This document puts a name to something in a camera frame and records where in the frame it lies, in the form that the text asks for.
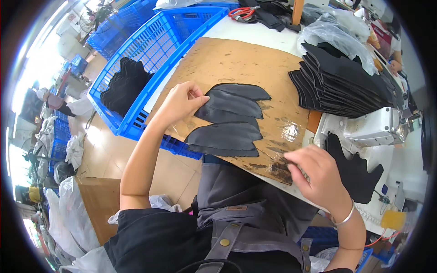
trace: cardboard sheet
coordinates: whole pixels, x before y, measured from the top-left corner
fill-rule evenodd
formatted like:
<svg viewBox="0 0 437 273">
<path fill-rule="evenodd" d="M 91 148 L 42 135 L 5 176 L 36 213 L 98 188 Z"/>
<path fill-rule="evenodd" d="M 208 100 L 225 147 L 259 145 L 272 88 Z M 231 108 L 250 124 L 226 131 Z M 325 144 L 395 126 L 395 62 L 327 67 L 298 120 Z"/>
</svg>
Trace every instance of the cardboard sheet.
<svg viewBox="0 0 437 273">
<path fill-rule="evenodd" d="M 309 111 L 298 106 L 298 93 L 288 71 L 302 59 L 290 53 L 236 40 L 199 38 L 163 89 L 146 123 L 178 83 L 195 81 L 206 93 L 218 83 L 246 83 L 264 88 L 271 100 L 260 100 L 264 119 L 257 119 L 264 139 L 254 141 L 259 157 L 222 157 L 238 167 L 291 184 L 283 153 L 302 147 Z M 166 134 L 184 141 L 195 128 L 210 124 L 188 116 Z"/>
<path fill-rule="evenodd" d="M 120 179 L 74 177 L 100 245 L 117 233 L 108 219 L 120 209 Z"/>
</svg>

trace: red scissors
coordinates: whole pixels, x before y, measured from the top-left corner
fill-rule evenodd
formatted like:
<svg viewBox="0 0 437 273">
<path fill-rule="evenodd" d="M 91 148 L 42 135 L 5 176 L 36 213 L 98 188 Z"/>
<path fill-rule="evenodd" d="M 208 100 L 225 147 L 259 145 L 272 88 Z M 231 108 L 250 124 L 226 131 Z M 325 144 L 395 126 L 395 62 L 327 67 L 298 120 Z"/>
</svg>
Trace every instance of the red scissors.
<svg viewBox="0 0 437 273">
<path fill-rule="evenodd" d="M 234 10 L 231 10 L 228 13 L 228 16 L 238 22 L 249 23 L 250 19 L 256 9 L 261 8 L 260 6 L 256 7 L 239 7 Z"/>
</svg>

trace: bangle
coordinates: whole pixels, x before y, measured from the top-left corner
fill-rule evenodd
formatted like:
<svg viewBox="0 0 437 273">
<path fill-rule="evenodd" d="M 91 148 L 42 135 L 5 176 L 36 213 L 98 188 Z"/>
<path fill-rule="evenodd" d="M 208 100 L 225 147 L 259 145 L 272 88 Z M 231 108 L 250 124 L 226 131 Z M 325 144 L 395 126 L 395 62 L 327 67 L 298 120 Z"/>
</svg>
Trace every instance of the bangle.
<svg viewBox="0 0 437 273">
<path fill-rule="evenodd" d="M 339 225 L 342 225 L 342 224 L 346 223 L 351 218 L 352 213 L 354 212 L 354 208 L 355 208 L 355 202 L 354 202 L 354 200 L 352 198 L 351 198 L 351 200 L 352 200 L 352 209 L 350 210 L 349 215 L 346 217 L 346 219 L 344 219 L 340 223 L 336 223 L 335 220 L 334 220 L 334 217 L 331 215 L 331 221 L 334 223 L 335 226 L 338 227 Z"/>
</svg>

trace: hand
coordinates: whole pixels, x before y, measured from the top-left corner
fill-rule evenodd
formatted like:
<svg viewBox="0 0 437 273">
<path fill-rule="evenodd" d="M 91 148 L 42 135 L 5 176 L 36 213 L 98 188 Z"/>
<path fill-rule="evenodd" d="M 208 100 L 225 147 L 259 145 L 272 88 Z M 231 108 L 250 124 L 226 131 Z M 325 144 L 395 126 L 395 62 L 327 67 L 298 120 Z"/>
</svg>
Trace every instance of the hand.
<svg viewBox="0 0 437 273">
<path fill-rule="evenodd" d="M 209 100 L 193 81 L 177 84 L 167 95 L 167 98 L 155 115 L 160 123 L 170 126 L 196 111 Z"/>
<path fill-rule="evenodd" d="M 335 159 L 316 145 L 306 146 L 284 157 L 292 162 L 288 165 L 293 183 L 296 183 L 303 197 L 326 208 L 333 215 L 337 211 L 350 211 L 352 202 L 349 193 L 341 183 Z M 308 175 L 309 182 L 303 176 L 299 165 Z"/>
<path fill-rule="evenodd" d="M 393 75 L 397 76 L 398 71 L 402 70 L 402 65 L 399 62 L 397 62 L 396 60 L 392 60 L 388 69 L 390 69 L 390 71 L 393 73 Z"/>
</svg>

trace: gray apron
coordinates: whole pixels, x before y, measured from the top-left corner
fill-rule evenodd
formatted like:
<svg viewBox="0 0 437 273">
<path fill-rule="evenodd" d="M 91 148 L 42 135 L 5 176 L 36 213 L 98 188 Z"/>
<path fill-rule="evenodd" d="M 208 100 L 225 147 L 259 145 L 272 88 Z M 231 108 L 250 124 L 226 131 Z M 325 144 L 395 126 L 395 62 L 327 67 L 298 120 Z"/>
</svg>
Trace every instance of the gray apron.
<svg viewBox="0 0 437 273">
<path fill-rule="evenodd" d="M 198 226 L 213 224 L 205 259 L 227 259 L 230 252 L 283 251 L 309 272 L 310 239 L 296 242 L 317 208 L 235 167 L 202 164 L 197 195 Z M 218 273 L 223 263 L 202 264 L 198 273 Z"/>
</svg>

